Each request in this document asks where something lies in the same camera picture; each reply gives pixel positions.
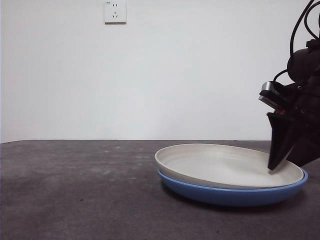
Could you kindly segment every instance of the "black cable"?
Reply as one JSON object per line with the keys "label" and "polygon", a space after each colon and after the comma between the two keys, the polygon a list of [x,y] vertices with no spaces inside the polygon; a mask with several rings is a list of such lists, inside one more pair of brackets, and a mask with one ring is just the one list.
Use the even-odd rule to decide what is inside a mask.
{"label": "black cable", "polygon": [[280,75],[282,75],[282,74],[284,74],[284,73],[286,73],[286,72],[288,72],[288,70],[287,70],[287,69],[285,69],[285,70],[283,70],[283,71],[279,72],[277,75],[275,75],[275,77],[274,77],[273,81],[275,82],[275,81],[277,80],[277,78],[278,78]]}
{"label": "black cable", "polygon": [[309,13],[311,12],[312,9],[314,9],[316,6],[320,5],[320,1],[316,2],[315,4],[313,4],[309,9],[308,11],[306,11],[305,13],[305,16],[304,16],[304,26],[305,26],[305,29],[308,31],[308,33],[311,34],[312,37],[314,37],[315,39],[319,39],[319,37],[317,35],[315,35],[311,29],[309,28],[308,26],[308,15]]}
{"label": "black cable", "polygon": [[[306,14],[306,12],[308,11],[308,9],[310,8],[310,6],[312,5],[312,3],[313,3],[314,1],[315,1],[315,0],[309,1],[309,3],[307,4],[307,6],[305,7],[305,9],[304,9],[303,12],[301,13],[298,21],[296,22],[296,24],[295,24],[295,26],[294,26],[294,28],[293,28],[293,31],[292,31],[292,34],[291,34],[291,38],[290,38],[290,59],[289,59],[290,64],[288,64],[288,68],[289,68],[289,69],[291,68],[291,66],[292,66],[292,64],[293,64],[293,62],[294,62],[294,41],[295,41],[296,32],[297,32],[297,30],[298,30],[298,27],[299,27],[302,19],[304,18],[305,14]],[[286,73],[286,72],[288,72],[288,69],[279,72],[279,73],[274,77],[273,81],[275,82],[280,75],[282,75],[282,74],[284,74],[284,73]]]}

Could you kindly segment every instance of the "electrical outlet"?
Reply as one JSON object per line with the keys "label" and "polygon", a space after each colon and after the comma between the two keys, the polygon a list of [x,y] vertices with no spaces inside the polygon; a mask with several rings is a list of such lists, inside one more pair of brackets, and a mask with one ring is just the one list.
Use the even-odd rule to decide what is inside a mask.
{"label": "electrical outlet", "polygon": [[127,22],[127,4],[125,0],[104,2],[104,23],[125,24]]}

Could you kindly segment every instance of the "table surface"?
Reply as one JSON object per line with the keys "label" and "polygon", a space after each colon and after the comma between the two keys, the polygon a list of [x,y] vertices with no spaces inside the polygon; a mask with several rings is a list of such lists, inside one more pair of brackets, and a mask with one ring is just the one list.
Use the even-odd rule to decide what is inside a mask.
{"label": "table surface", "polygon": [[27,140],[1,144],[2,240],[315,240],[320,161],[289,200],[261,207],[195,202],[166,188],[154,154],[212,143],[269,151],[269,141]]}

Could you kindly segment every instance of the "white plate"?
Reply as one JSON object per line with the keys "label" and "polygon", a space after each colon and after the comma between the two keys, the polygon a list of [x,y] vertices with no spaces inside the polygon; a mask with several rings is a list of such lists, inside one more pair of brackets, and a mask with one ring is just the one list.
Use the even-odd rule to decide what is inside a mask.
{"label": "white plate", "polygon": [[182,144],[155,154],[160,171],[188,184],[223,189],[264,189],[300,181],[304,173],[283,160],[268,169],[269,154],[242,147],[216,144]]}

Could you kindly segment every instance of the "plate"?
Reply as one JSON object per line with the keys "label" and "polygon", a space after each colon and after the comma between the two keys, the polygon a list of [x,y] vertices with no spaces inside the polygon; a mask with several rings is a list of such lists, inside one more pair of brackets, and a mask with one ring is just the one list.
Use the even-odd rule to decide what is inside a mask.
{"label": "plate", "polygon": [[308,179],[307,172],[304,170],[303,172],[304,177],[300,181],[286,186],[263,189],[225,189],[185,183],[158,171],[164,184],[177,194],[207,204],[230,207],[270,205],[291,198],[301,190]]}
{"label": "plate", "polygon": [[199,186],[222,189],[264,189],[290,185],[304,177],[302,169],[283,160],[268,169],[269,154],[217,144],[181,144],[155,154],[166,176]]}

